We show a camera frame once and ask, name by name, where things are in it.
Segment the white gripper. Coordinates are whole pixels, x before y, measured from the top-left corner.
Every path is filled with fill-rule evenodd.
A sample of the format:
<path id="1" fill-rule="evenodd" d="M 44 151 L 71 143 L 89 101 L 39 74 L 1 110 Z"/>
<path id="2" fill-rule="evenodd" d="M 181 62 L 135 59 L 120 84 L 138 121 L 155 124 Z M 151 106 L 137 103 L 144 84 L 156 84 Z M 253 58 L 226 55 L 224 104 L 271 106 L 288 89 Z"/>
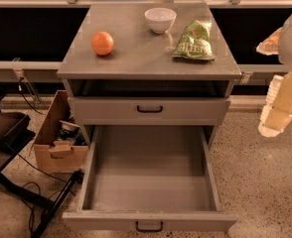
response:
<path id="1" fill-rule="evenodd" d="M 281 31 L 279 28 L 273 32 L 257 46 L 256 51 L 266 56 L 277 55 Z M 277 109 L 274 108 L 276 96 Z M 263 137 L 272 138 L 282 133 L 292 120 L 292 72 L 284 78 L 280 75 L 273 76 L 265 100 L 258 132 Z"/>

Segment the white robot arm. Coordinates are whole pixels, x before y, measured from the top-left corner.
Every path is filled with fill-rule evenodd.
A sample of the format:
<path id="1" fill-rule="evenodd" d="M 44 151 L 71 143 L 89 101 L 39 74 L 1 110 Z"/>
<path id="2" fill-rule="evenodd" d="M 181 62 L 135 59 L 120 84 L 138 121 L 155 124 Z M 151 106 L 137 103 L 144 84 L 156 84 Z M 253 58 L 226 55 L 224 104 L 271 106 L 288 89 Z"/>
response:
<path id="1" fill-rule="evenodd" d="M 278 55 L 279 61 L 289 68 L 284 76 L 273 76 L 260 115 L 259 133 L 268 138 L 276 137 L 292 121 L 292 14 L 256 51 L 266 56 Z"/>

